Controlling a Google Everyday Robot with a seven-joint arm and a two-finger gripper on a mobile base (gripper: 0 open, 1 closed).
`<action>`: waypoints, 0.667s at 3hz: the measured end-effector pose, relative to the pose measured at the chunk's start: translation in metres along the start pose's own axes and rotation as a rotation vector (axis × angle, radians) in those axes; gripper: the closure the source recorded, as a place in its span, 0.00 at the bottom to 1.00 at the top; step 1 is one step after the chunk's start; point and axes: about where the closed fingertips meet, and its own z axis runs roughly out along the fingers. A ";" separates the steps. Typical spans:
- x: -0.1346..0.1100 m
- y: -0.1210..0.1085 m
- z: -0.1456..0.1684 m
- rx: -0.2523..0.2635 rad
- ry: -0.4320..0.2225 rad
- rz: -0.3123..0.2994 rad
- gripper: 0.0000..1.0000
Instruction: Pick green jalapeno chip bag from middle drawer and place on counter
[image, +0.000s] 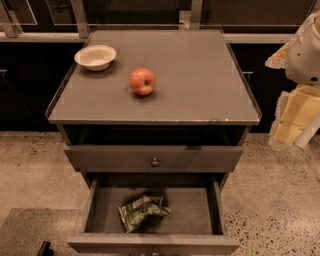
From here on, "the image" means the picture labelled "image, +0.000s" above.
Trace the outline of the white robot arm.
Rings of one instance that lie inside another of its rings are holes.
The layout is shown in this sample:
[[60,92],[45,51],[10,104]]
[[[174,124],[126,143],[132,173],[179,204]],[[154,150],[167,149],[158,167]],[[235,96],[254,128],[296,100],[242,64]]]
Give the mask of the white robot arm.
[[320,127],[320,11],[311,14],[265,66],[284,69],[297,84],[278,99],[269,145],[276,151],[305,147]]

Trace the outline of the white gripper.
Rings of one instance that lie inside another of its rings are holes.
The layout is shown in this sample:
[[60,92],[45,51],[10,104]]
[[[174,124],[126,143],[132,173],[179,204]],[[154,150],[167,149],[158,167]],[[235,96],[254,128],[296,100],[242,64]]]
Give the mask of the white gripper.
[[[284,69],[288,44],[284,44],[265,62],[272,69]],[[276,121],[273,122],[269,146],[282,151],[292,146],[302,130],[320,113],[320,88],[299,84],[293,91],[283,91],[278,100]]]

